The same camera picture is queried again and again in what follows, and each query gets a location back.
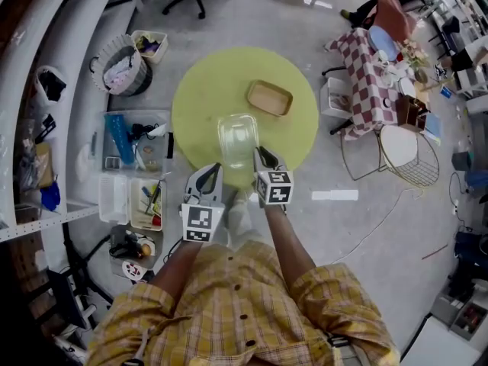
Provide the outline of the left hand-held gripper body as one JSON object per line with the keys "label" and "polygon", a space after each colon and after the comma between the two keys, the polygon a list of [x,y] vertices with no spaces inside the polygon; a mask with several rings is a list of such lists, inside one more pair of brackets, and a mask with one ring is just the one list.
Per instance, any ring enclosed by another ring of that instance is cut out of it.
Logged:
{"label": "left hand-held gripper body", "polygon": [[180,209],[184,241],[209,243],[213,240],[225,208],[222,190],[221,183],[207,193],[193,185],[186,189]]}

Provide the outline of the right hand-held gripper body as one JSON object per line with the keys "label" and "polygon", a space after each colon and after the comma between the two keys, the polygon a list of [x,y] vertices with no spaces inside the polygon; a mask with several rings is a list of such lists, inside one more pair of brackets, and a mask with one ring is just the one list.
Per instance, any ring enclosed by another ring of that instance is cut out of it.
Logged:
{"label": "right hand-held gripper body", "polygon": [[255,189],[264,205],[287,205],[294,192],[293,172],[286,169],[258,170],[255,173]]}

